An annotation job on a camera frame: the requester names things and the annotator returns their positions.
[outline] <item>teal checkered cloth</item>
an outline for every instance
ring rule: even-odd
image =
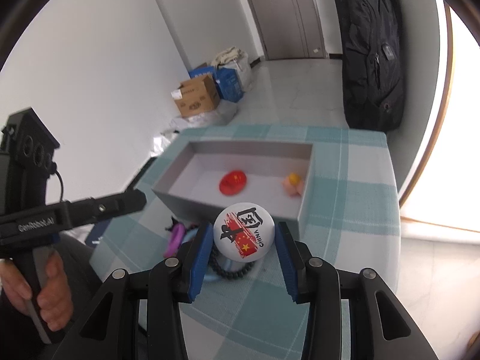
[[[91,264],[105,279],[113,270],[150,269],[163,260],[171,211],[152,186],[191,140],[275,140],[313,144],[313,192],[303,232],[314,256],[336,268],[375,269],[396,290],[400,252],[397,188],[383,133],[322,127],[251,125],[183,131],[141,177],[147,196],[142,212],[116,218],[95,249]],[[191,305],[181,304],[190,359],[299,359],[307,305],[288,296],[275,247],[245,278],[204,283]],[[350,319],[342,301],[342,358],[350,358]],[[140,323],[146,324],[142,304]]]

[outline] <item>open box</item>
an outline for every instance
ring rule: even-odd
[[[214,222],[226,207],[249,202],[264,207],[275,222],[286,221],[294,238],[305,228],[312,191],[313,145],[268,141],[189,142],[153,187],[179,218]],[[223,195],[222,177],[242,170],[247,185],[234,196]],[[305,180],[302,196],[290,197],[282,180],[295,172]]]

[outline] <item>rubber duck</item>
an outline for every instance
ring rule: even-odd
[[[290,173],[282,181],[283,188],[289,196],[302,195],[305,183],[297,173]]]

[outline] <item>blue gripper pad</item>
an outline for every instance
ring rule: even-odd
[[[292,300],[296,302],[299,294],[297,270],[290,257],[285,235],[280,229],[280,226],[279,224],[275,225],[275,247],[277,248],[278,259],[280,261],[280,267],[282,268],[286,291],[292,297]]]
[[[188,289],[188,296],[193,302],[195,297],[200,294],[202,289],[203,277],[207,271],[208,258],[213,245],[213,226],[211,223],[207,225],[206,231],[203,233],[203,239],[198,247],[197,255],[190,268],[190,287]]]

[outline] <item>chinese flag print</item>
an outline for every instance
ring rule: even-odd
[[[243,231],[237,233],[235,237],[235,245],[242,258],[250,256],[258,250],[255,236],[237,219],[237,216],[233,212],[229,212],[226,215],[225,224],[231,231],[243,229]]]

